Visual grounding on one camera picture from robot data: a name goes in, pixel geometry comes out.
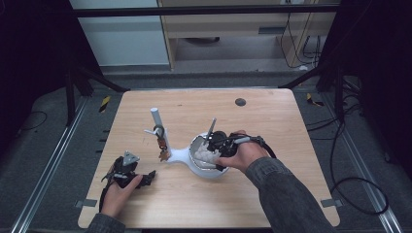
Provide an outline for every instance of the floor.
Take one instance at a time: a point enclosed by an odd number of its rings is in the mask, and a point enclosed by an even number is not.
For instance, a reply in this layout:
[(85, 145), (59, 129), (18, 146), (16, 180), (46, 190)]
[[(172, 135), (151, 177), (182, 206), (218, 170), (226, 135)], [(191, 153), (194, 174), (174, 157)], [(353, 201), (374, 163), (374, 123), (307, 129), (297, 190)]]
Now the floor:
[[(283, 59), (283, 53), (273, 36), (221, 38), (216, 43), (183, 39), (179, 42), (174, 70), (146, 70), (122, 76), (107, 74), (107, 78), (133, 89), (276, 87), (294, 80), (304, 70), (316, 65), (314, 59), (304, 56), (309, 57), (315, 47), (316, 40), (311, 38), (305, 49), (307, 52), (301, 55), (307, 64), (291, 68)], [(322, 120), (329, 122), (334, 118), (333, 90), (318, 93), (314, 87), (316, 81), (315, 77), (293, 90), (308, 129), (322, 125)], [(50, 179), (42, 189), (39, 202), (31, 203), (36, 212), (33, 216), (27, 216), (29, 232), (83, 231), (77, 226), (80, 209), (75, 204), (86, 197), (89, 181), (104, 149), (107, 130), (111, 127), (121, 100), (121, 93), (115, 93), (99, 83), (92, 84), (95, 91), (91, 98), (85, 99), (77, 94), (78, 106), (85, 104), (83, 117), (74, 129), (69, 145), (62, 148), (61, 157), (55, 160), (58, 166), (47, 172)], [(308, 102), (308, 93), (314, 102)], [(111, 96), (111, 102), (104, 114), (98, 113), (101, 101), (107, 95)], [(22, 127), (25, 129), (10, 148), (9, 161), (0, 167), (0, 186), (4, 190), (0, 192), (0, 232), (9, 232), (23, 213), (31, 200), (30, 195), (38, 188), (36, 184), (45, 176), (45, 168), (49, 167), (48, 163), (53, 158), (61, 135), (67, 130), (66, 112), (62, 107), (65, 106), (64, 96), (64, 89), (60, 89), (36, 101), (33, 114)], [(361, 106), (351, 109), (357, 106), (358, 100), (348, 97), (345, 103), (348, 113), (345, 116), (345, 131), (334, 146), (334, 174), (337, 179), (348, 176), (372, 179), (386, 192), (391, 206), (384, 215), (370, 216), (343, 201), (344, 205), (338, 208), (341, 224), (337, 229), (339, 232), (412, 232), (412, 182), (398, 164), (385, 161), (384, 152), (367, 118), (362, 116)], [(320, 130), (309, 132), (329, 187), (332, 187), (329, 161), (337, 126), (332, 121)], [(368, 210), (379, 210), (384, 205), (380, 193), (369, 185), (350, 182), (342, 184), (341, 189), (350, 200), (355, 200), (356, 204)], [(333, 198), (343, 200), (338, 193), (333, 193)]]

